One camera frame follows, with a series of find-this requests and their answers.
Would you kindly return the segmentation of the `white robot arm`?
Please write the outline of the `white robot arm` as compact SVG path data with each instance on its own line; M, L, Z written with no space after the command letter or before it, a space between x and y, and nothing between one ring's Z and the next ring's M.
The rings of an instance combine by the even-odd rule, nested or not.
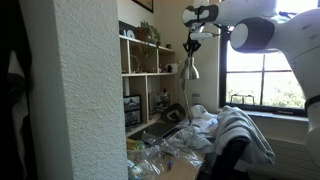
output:
M182 13L188 38L211 38L206 25L231 26L231 47L241 53L280 51L286 57L305 97L309 125L307 152L320 165L320 9L286 17L276 11L277 0L194 0Z

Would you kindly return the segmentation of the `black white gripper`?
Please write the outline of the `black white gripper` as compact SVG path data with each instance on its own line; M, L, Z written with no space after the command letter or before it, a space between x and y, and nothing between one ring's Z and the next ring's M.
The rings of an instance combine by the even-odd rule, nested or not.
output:
M217 34L204 32L203 29L203 26L189 28L187 41L183 44L188 57L192 57L193 54L201 47L201 41L217 37Z

